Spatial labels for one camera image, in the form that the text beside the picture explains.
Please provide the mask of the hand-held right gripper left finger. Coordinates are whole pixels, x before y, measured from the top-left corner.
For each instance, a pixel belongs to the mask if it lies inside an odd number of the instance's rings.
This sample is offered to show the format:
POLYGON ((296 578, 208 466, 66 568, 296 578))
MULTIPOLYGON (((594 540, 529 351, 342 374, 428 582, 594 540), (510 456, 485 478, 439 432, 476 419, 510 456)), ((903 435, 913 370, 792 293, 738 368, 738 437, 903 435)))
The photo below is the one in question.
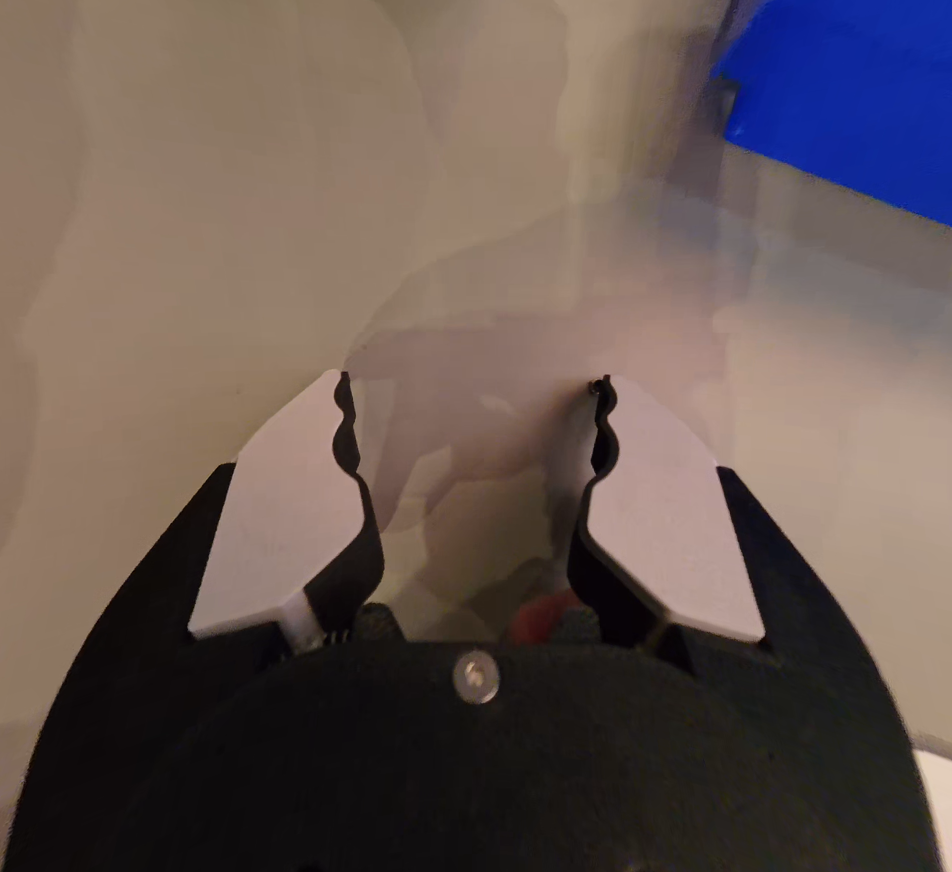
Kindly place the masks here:
POLYGON ((348 640, 385 570, 350 375, 331 369, 238 454, 187 628, 273 623, 291 648, 348 640))

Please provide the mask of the blue plastic bin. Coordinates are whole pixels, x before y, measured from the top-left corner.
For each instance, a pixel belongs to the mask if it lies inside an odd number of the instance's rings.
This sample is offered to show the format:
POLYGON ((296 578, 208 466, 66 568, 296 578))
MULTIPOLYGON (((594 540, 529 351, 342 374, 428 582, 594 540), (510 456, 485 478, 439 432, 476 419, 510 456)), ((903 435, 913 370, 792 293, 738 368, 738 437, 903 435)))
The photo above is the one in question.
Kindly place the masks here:
POLYGON ((951 223, 951 0, 732 0, 731 144, 951 223))

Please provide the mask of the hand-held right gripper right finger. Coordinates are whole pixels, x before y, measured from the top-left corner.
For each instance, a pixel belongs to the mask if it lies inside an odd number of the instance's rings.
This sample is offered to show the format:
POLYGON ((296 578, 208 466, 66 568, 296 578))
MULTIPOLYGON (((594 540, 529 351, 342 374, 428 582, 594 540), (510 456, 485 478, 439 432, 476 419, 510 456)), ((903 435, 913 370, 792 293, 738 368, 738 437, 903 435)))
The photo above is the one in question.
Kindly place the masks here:
POLYGON ((766 627, 713 454, 640 385, 601 379, 567 577, 602 640, 633 647, 680 626, 760 643, 766 627))

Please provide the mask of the grey desk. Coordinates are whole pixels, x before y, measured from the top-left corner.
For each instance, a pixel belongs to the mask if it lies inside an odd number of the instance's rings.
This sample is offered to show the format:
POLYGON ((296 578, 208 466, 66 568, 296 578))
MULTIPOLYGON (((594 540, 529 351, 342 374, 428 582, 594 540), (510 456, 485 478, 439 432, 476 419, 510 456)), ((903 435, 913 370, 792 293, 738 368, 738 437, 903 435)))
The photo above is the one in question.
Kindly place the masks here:
POLYGON ((950 229, 721 138, 728 2, 2 0, 3 839, 117 588, 333 368, 412 636, 556 587, 619 374, 950 755, 950 229))

